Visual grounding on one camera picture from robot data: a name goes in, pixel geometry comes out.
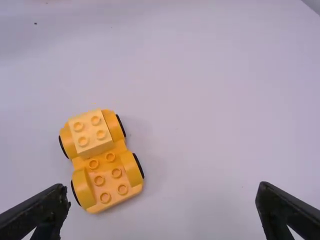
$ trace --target yellow toy car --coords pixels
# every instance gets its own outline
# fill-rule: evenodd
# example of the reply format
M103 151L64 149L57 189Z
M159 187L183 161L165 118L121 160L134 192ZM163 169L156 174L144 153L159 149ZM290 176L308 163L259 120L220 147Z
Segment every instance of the yellow toy car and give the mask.
M60 146L74 166L72 192L89 213L110 208L143 189L144 172L127 149L125 137L119 116L107 109L72 117L60 130Z

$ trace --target yellow brick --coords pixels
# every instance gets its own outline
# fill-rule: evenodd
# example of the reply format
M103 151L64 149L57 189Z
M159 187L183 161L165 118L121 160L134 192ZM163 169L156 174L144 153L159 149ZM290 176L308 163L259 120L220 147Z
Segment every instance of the yellow brick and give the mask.
M100 109L68 120L76 152L83 158L99 155L114 147L110 131Z

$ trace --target black wheel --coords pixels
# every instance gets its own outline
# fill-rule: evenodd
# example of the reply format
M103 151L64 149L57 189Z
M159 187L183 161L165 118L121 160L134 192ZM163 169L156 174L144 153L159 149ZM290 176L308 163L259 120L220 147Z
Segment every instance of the black wheel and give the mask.
M69 159L69 157L68 157L68 155L67 155L67 153L66 153L66 151L65 151L64 145L62 144L60 135L59 135L59 143L60 143L60 147L61 147L61 149L62 149L62 152L64 153L64 155L66 156L66 158Z
M127 135L126 135L126 131L125 131L125 129L124 129L124 126L122 125L122 122L121 122L120 117L118 116L118 114L116 114L116 119L118 119L118 122L119 122L119 124L120 124L121 130L122 130L122 132L123 132L123 135L124 135L124 137L126 137L126 136L127 136Z
M138 168L139 168L139 170L140 170L142 179L145 179L145 174L144 174L144 171L142 170L142 167L141 167L141 165L140 165L140 162L139 162L139 159L138 159L137 155L136 155L135 153L133 153L132 155L133 155L133 157L134 157L134 159L135 159L136 164L138 165Z
M72 189L72 193L73 193L73 196L74 196L76 202L77 202L77 203L79 204L79 206L81 207L80 202L79 202L79 200L78 200L78 198L77 198L77 195L76 195L76 192L75 192L75 188L74 188L74 183L72 182L72 180L71 180L71 189Z

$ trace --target toy wheel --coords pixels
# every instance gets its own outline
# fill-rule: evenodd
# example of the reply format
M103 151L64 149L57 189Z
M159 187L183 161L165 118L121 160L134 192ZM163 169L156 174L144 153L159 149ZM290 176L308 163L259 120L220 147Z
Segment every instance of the toy wheel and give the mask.
M61 149L62 149L62 152L64 153L64 155L66 156L66 158L69 159L69 157L68 157L68 155L67 155L67 153L66 153L66 151L65 151L64 145L62 144L60 135L59 135L59 143L60 143L60 147L61 147Z
M140 162L139 162L139 159L138 159L137 155L136 155L135 153L133 153L132 155L133 155L133 157L134 157L134 159L135 159L136 164L138 165L138 168L139 168L139 170L140 170L142 179L145 179L145 174L144 174L144 171L142 170L142 167L141 167L141 165L140 165Z
M121 122L121 120L120 120L120 117L118 116L118 114L116 114L115 116L116 116L116 119L118 119L118 122L119 122L119 124L120 124L120 127L121 127L121 130L122 130L122 132L123 132L124 137L126 137L127 135L126 135L124 126L122 125L122 122Z
M81 205L80 205L80 203L79 203L79 200L78 200L78 198L77 198L77 195L76 195L76 192L75 192L75 188L74 188L74 183L72 182L72 180L71 180L71 189L72 189L72 193L73 193L73 195L74 195L74 198L75 198L75 200L76 200L76 202L79 204L79 206L81 207Z

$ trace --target white surface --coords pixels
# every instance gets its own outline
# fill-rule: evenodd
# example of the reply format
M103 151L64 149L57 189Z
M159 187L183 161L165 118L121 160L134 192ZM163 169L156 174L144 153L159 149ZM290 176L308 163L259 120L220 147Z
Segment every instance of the white surface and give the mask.
M115 110L141 195L62 239L265 239L269 181L320 208L320 17L299 0L3 1L0 212L70 186L68 117Z

